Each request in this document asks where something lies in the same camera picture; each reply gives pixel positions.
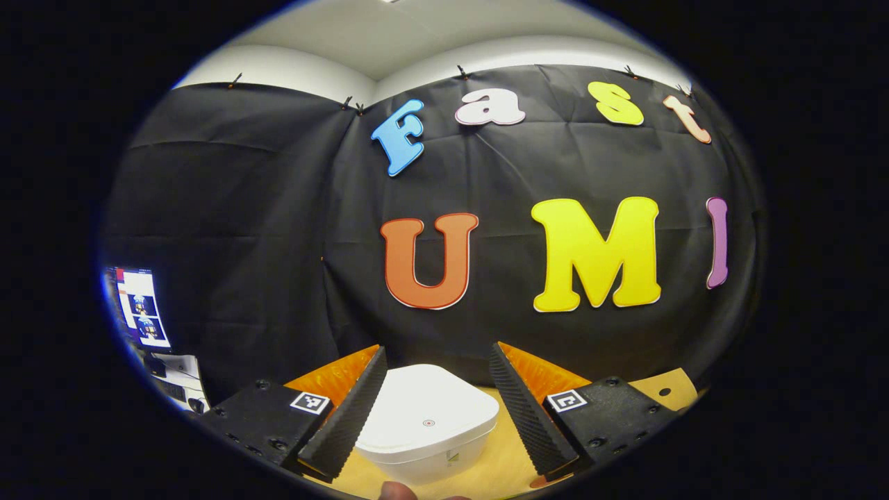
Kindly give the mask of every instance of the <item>wooden table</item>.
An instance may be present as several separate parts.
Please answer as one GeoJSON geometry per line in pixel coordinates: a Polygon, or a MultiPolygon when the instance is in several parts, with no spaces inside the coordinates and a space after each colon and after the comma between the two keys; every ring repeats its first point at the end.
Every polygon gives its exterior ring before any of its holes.
{"type": "MultiPolygon", "coordinates": [[[[454,495],[466,496],[472,500],[500,500],[534,489],[531,488],[531,482],[538,478],[538,474],[518,437],[516,426],[509,418],[500,393],[493,387],[478,389],[497,399],[500,405],[497,425],[488,434],[482,455],[466,471],[434,483],[412,487],[419,500],[441,500],[454,495]]],[[[343,466],[340,477],[333,480],[333,484],[307,479],[328,488],[370,499],[380,496],[383,481],[391,480],[355,449],[343,466]]]]}
{"type": "MultiPolygon", "coordinates": [[[[700,398],[692,381],[681,368],[629,384],[674,411],[682,412],[700,398]],[[665,391],[669,394],[659,394],[664,388],[670,388],[670,391],[665,391]]],[[[478,389],[491,395],[500,405],[497,425],[488,434],[482,455],[464,472],[434,483],[413,487],[412,490],[419,500],[442,500],[448,496],[465,496],[472,500],[503,500],[539,489],[532,488],[533,481],[535,487],[543,482],[534,470],[531,458],[525,451],[525,445],[518,436],[516,425],[503,405],[500,393],[493,387],[478,387],[478,389]]],[[[570,478],[571,476],[568,476],[559,481],[570,478]]],[[[307,479],[328,488],[371,500],[380,496],[383,481],[391,480],[376,465],[360,456],[355,449],[343,466],[340,477],[333,480],[332,484],[328,485],[308,476],[307,479]]],[[[547,488],[559,481],[544,484],[542,487],[547,488]]]]}

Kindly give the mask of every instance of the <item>black cloth backdrop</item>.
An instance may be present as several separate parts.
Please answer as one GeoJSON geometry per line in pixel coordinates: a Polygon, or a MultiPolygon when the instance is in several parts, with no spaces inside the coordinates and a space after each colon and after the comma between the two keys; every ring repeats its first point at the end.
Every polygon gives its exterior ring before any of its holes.
{"type": "Polygon", "coordinates": [[[103,263],[156,274],[158,306],[179,350],[197,355],[209,396],[257,377],[280,383],[373,343],[389,364],[431,363],[490,384],[487,355],[503,341],[597,379],[682,367],[698,384],[737,340],[755,304],[765,201],[751,155],[702,89],[609,69],[521,66],[440,80],[353,109],[265,85],[170,91],[125,152],[108,201],[103,263]],[[608,122],[589,82],[620,85],[640,126],[608,122]],[[518,125],[454,119],[466,93],[505,88],[518,125]],[[691,106],[713,137],[702,144],[663,104],[691,106]],[[371,132],[410,99],[425,145],[390,178],[371,132]],[[581,283],[573,312],[539,313],[546,245],[532,207],[578,200],[607,238],[627,197],[658,203],[658,302],[593,308],[581,283]],[[728,204],[729,276],[708,290],[713,231],[705,202],[728,204]],[[469,288],[445,310],[396,301],[384,278],[383,223],[417,218],[416,277],[434,285],[444,245],[434,221],[469,212],[469,288]]]}

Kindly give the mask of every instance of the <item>blue letter f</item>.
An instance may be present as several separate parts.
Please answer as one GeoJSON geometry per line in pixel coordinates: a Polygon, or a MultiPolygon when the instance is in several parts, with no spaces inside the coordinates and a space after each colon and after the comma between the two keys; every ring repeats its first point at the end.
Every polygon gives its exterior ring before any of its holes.
{"type": "Polygon", "coordinates": [[[399,172],[404,170],[406,166],[423,152],[423,144],[417,142],[411,144],[407,140],[408,135],[420,137],[423,133],[423,123],[415,115],[415,113],[423,109],[423,102],[417,99],[411,99],[404,106],[398,109],[386,121],[381,123],[371,134],[372,140],[379,140],[383,145],[383,150],[389,157],[388,174],[395,177],[399,172]],[[398,126],[398,121],[404,118],[404,126],[398,126]]]}

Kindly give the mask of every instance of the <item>bolt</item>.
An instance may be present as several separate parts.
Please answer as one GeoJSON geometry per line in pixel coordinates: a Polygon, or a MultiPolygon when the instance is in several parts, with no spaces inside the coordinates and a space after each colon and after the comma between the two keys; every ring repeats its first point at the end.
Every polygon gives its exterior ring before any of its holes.
{"type": "Polygon", "coordinates": [[[281,440],[268,440],[268,445],[278,451],[286,451],[287,450],[287,443],[285,443],[281,440]]]}

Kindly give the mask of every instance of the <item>letter m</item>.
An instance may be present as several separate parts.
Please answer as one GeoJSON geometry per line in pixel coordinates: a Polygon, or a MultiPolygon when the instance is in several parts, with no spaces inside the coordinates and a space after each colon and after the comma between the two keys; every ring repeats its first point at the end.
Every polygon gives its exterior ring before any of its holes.
{"type": "Polygon", "coordinates": [[[623,267],[621,286],[614,292],[618,307],[643,305],[661,298],[657,284],[654,219],[658,205],[650,198],[621,201],[608,239],[577,200],[550,199],[531,209],[532,218],[547,235],[547,278],[534,298],[540,312],[577,309],[581,297],[572,290],[573,269],[581,278],[589,303],[599,307],[623,267]]]}

